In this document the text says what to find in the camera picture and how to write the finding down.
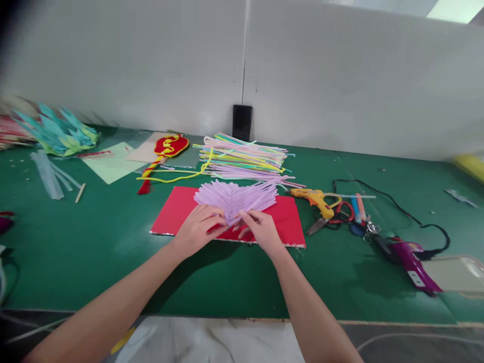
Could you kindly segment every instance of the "blue marker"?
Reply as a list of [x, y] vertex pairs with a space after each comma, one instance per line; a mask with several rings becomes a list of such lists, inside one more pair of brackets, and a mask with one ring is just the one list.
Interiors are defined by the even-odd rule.
[[361, 218], [359, 217], [358, 201], [356, 200], [356, 198], [351, 197], [351, 204], [353, 205], [355, 221], [357, 223], [361, 223]]

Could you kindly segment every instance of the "red tassel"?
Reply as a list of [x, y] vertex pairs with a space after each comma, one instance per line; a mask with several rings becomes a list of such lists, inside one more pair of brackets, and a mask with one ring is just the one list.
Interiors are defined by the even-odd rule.
[[151, 192], [151, 181], [146, 179], [138, 190], [138, 194], [149, 194]]

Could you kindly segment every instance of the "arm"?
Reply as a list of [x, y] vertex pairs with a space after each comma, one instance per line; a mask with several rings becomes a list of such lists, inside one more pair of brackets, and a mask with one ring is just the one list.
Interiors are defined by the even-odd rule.
[[306, 362], [363, 362], [348, 336], [282, 244], [272, 217], [240, 211], [274, 264], [301, 353]]
[[[208, 233], [216, 224], [223, 227]], [[101, 361], [178, 264], [227, 230], [225, 224], [221, 209], [197, 206], [169, 244], [54, 330], [24, 362]]]

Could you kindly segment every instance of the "hand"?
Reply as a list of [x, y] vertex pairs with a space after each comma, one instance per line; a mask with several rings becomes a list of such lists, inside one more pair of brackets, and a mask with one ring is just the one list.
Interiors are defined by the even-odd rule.
[[[271, 215], [254, 209], [250, 210], [248, 213], [241, 210], [239, 213], [248, 227], [240, 232], [238, 238], [242, 238], [251, 230], [259, 246], [262, 247], [271, 259], [273, 259], [278, 253], [281, 253], [281, 251], [286, 251], [281, 238], [277, 233], [276, 225], [274, 224]], [[238, 230], [242, 225], [243, 223], [236, 225], [233, 230]]]
[[[205, 204], [196, 206], [183, 222], [170, 245], [178, 251], [181, 258], [190, 257], [208, 242], [229, 229], [224, 217], [223, 210], [220, 208]], [[221, 227], [208, 232], [217, 224], [220, 224]]]

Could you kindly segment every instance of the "wooden stick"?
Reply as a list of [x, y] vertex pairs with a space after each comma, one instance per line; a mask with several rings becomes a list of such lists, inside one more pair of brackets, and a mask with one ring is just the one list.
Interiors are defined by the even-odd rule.
[[82, 192], [84, 191], [85, 187], [86, 187], [86, 183], [81, 185], [81, 188], [79, 189], [79, 193], [77, 194], [76, 203], [79, 202], [79, 199], [81, 198]]

